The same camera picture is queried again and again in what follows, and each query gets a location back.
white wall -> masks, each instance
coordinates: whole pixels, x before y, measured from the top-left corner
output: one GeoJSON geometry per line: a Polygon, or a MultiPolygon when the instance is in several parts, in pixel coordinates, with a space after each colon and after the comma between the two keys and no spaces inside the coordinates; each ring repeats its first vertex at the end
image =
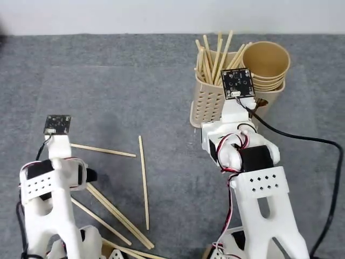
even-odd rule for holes
{"type": "Polygon", "coordinates": [[[11,35],[345,33],[341,0],[0,0],[11,35]]]}

white wire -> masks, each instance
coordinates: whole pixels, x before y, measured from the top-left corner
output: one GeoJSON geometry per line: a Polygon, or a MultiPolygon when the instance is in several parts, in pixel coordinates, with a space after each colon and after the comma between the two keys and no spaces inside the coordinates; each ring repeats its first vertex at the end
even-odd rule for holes
{"type": "Polygon", "coordinates": [[[226,169],[231,169],[231,170],[237,171],[237,170],[235,170],[235,169],[233,169],[233,168],[227,168],[227,167],[223,166],[223,165],[220,163],[220,159],[219,159],[220,151],[222,150],[222,148],[223,148],[225,142],[227,141],[227,139],[228,139],[229,137],[232,137],[232,136],[234,136],[234,135],[238,137],[238,139],[240,140],[240,143],[242,144],[242,141],[241,141],[242,138],[241,138],[238,134],[232,133],[232,134],[228,135],[227,137],[225,137],[225,139],[224,139],[223,142],[222,142],[222,145],[221,145],[220,148],[219,148],[219,151],[218,151],[218,154],[217,154],[217,159],[218,159],[218,163],[219,163],[219,165],[220,165],[221,168],[226,168],[226,169]]]}
{"type": "Polygon", "coordinates": [[[217,242],[216,242],[216,250],[217,251],[219,251],[219,249],[218,249],[218,245],[219,245],[219,243],[220,243],[220,240],[222,239],[222,237],[224,236],[224,234],[225,234],[225,232],[227,231],[227,228],[229,227],[229,224],[230,224],[230,221],[231,221],[231,218],[232,218],[232,207],[233,207],[233,205],[232,205],[232,192],[231,192],[231,188],[230,188],[230,186],[229,186],[229,192],[230,192],[230,202],[231,202],[231,206],[230,206],[230,216],[229,216],[229,219],[227,220],[227,223],[225,224],[225,228],[224,228],[224,230],[223,230],[223,232],[221,233],[221,235],[219,236],[219,238],[218,238],[218,240],[217,240],[217,242]]]}

black cable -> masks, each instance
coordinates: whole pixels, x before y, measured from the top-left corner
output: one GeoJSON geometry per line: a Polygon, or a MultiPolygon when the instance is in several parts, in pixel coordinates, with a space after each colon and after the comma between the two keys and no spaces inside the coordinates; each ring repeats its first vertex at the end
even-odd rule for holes
{"type": "Polygon", "coordinates": [[[337,198],[338,198],[338,194],[339,194],[341,166],[342,166],[343,157],[344,157],[344,150],[343,150],[342,146],[340,146],[335,141],[331,141],[331,140],[327,140],[327,139],[319,139],[319,138],[298,136],[298,135],[293,135],[293,134],[289,134],[289,133],[280,131],[280,130],[272,127],[271,125],[269,125],[264,120],[262,120],[262,118],[260,118],[254,111],[252,111],[251,109],[245,107],[241,103],[241,101],[239,99],[236,99],[236,100],[237,100],[238,104],[240,104],[251,115],[253,115],[258,121],[260,121],[261,124],[263,124],[268,129],[270,129],[270,130],[272,130],[272,131],[274,131],[274,132],[276,132],[276,133],[278,133],[280,135],[286,136],[288,138],[293,138],[293,139],[310,140],[310,141],[330,144],[332,146],[335,146],[339,150],[339,158],[338,158],[338,162],[337,162],[337,166],[336,166],[336,170],[335,170],[335,182],[334,182],[334,189],[333,189],[333,193],[332,193],[332,201],[331,201],[331,204],[330,204],[330,209],[329,209],[329,213],[328,213],[328,216],[327,216],[327,221],[325,223],[325,226],[323,227],[323,230],[322,230],[318,240],[316,241],[316,243],[314,244],[314,246],[312,247],[312,249],[311,249],[311,251],[309,253],[310,258],[315,258],[315,259],[318,258],[318,257],[314,257],[314,254],[315,254],[316,250],[318,249],[318,247],[320,246],[320,244],[322,243],[323,239],[325,238],[327,232],[329,231],[330,225],[332,224],[332,221],[333,221],[333,218],[334,218],[334,212],[335,212],[337,198]]]}
{"type": "Polygon", "coordinates": [[[22,210],[22,213],[24,214],[24,209],[21,201],[18,201],[16,205],[16,215],[19,223],[20,228],[20,234],[22,236],[22,245],[23,245],[23,252],[20,256],[21,259],[29,259],[29,258],[37,258],[37,259],[43,259],[43,257],[39,255],[30,255],[27,254],[27,240],[26,240],[26,231],[24,227],[24,222],[22,220],[22,217],[20,215],[20,210],[22,210]]]}
{"type": "Polygon", "coordinates": [[[237,129],[239,130],[240,126],[242,126],[242,125],[249,126],[249,127],[251,127],[255,131],[255,133],[258,133],[257,129],[254,128],[252,125],[250,125],[248,123],[240,123],[239,125],[237,125],[237,129]]]}
{"type": "Polygon", "coordinates": [[[41,145],[41,147],[39,148],[37,155],[36,155],[36,161],[39,160],[39,157],[41,156],[41,153],[43,151],[44,146],[49,142],[49,140],[52,138],[52,135],[49,135],[49,138],[47,138],[43,144],[41,145]]]}

paper cup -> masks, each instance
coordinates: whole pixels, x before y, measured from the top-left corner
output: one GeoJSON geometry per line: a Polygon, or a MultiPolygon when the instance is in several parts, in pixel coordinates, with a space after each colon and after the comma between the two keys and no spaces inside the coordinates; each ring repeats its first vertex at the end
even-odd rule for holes
{"type": "Polygon", "coordinates": [[[275,80],[285,76],[290,67],[290,55],[274,42],[255,42],[242,56],[242,66],[250,69],[253,78],[275,80]]]}
{"type": "Polygon", "coordinates": [[[257,88],[278,88],[278,86],[280,86],[282,84],[282,82],[284,81],[285,79],[282,78],[280,79],[279,81],[273,83],[273,84],[257,84],[257,83],[254,83],[254,89],[257,89],[257,88]]]}
{"type": "Polygon", "coordinates": [[[262,79],[258,79],[258,78],[252,77],[253,83],[259,84],[259,85],[270,85],[270,84],[274,84],[274,83],[277,83],[277,82],[279,82],[279,81],[284,80],[284,78],[285,78],[285,77],[279,77],[279,78],[273,79],[273,80],[262,80],[262,79]]]}
{"type": "MultiPolygon", "coordinates": [[[[272,104],[276,101],[278,96],[284,91],[285,89],[285,81],[273,91],[255,91],[255,99],[257,100],[257,107],[255,112],[261,118],[266,115],[268,110],[271,108],[272,104]]],[[[259,121],[256,118],[252,118],[252,122],[255,124],[256,127],[259,126],[259,121]]]]}

white plastic part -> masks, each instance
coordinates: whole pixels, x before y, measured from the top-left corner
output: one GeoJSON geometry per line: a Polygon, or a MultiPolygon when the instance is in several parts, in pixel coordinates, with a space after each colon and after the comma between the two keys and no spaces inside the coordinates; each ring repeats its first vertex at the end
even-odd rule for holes
{"type": "Polygon", "coordinates": [[[120,250],[114,249],[109,259],[124,259],[120,250]]]}
{"type": "MultiPolygon", "coordinates": [[[[254,129],[248,125],[242,125],[239,127],[239,129],[237,129],[238,125],[243,123],[254,127],[254,124],[249,120],[249,118],[248,121],[241,122],[223,123],[223,121],[215,121],[202,123],[202,148],[211,155],[212,148],[210,141],[214,144],[215,149],[217,149],[221,139],[227,134],[233,133],[241,136],[243,142],[243,134],[245,134],[249,139],[247,147],[256,147],[263,145],[267,146],[273,164],[276,165],[280,161],[280,152],[278,147],[272,142],[265,139],[262,135],[256,133],[254,129]]],[[[235,135],[229,138],[223,144],[223,147],[219,151],[219,160],[223,166],[239,171],[242,167],[242,161],[239,153],[235,148],[233,148],[232,144],[237,144],[238,146],[240,146],[239,139],[235,135]]]]}
{"type": "MultiPolygon", "coordinates": [[[[241,103],[250,108],[254,109],[256,102],[253,97],[241,98],[241,103]]],[[[226,100],[222,109],[222,123],[234,123],[249,120],[249,114],[246,109],[237,103],[235,99],[226,100]]]]}
{"type": "Polygon", "coordinates": [[[232,146],[233,143],[236,143],[240,146],[239,139],[236,135],[231,136],[231,139],[227,140],[222,149],[219,151],[219,162],[227,168],[232,168],[237,171],[241,170],[242,162],[241,157],[238,151],[232,146]]]}
{"type": "Polygon", "coordinates": [[[49,159],[52,158],[70,158],[72,155],[71,144],[68,135],[52,135],[46,144],[49,150],[49,159]]]}
{"type": "Polygon", "coordinates": [[[231,187],[246,236],[246,259],[267,259],[273,237],[291,258],[309,258],[306,242],[297,229],[283,167],[242,173],[231,181],[231,187]],[[258,198],[262,197],[268,201],[268,218],[260,212],[258,198]]]}
{"type": "MultiPolygon", "coordinates": [[[[85,226],[82,227],[79,231],[81,230],[85,231],[85,238],[81,245],[85,255],[84,259],[101,258],[100,255],[102,252],[102,239],[98,230],[94,226],[85,226]]],[[[48,259],[61,259],[65,258],[66,256],[67,255],[65,253],[65,248],[62,240],[55,241],[52,245],[52,249],[47,254],[48,259]]]]}
{"type": "MultiPolygon", "coordinates": [[[[225,254],[233,254],[240,257],[241,259],[249,259],[246,256],[245,252],[237,246],[235,238],[232,235],[240,231],[243,231],[243,227],[228,229],[225,232],[223,238],[220,240],[220,242],[224,245],[225,254]]],[[[225,257],[218,251],[214,250],[209,259],[233,259],[233,258],[235,257],[233,256],[232,257],[230,256],[230,258],[225,257]]],[[[285,257],[283,253],[280,251],[279,247],[274,243],[273,240],[270,240],[268,244],[268,250],[267,250],[267,259],[284,259],[284,258],[285,257]]]]}
{"type": "MultiPolygon", "coordinates": [[[[71,156],[68,136],[52,136],[48,150],[53,170],[27,179],[27,166],[20,171],[22,204],[25,210],[25,228],[29,254],[46,256],[47,245],[54,234],[64,241],[68,258],[95,259],[101,256],[102,241],[94,227],[86,227],[82,242],[80,230],[75,225],[71,202],[71,189],[83,189],[86,181],[86,164],[71,156]],[[82,182],[78,179],[78,167],[83,167],[82,182]],[[41,195],[51,193],[51,198],[41,199],[41,195]]],[[[53,246],[56,255],[62,253],[59,243],[53,246]]]]}

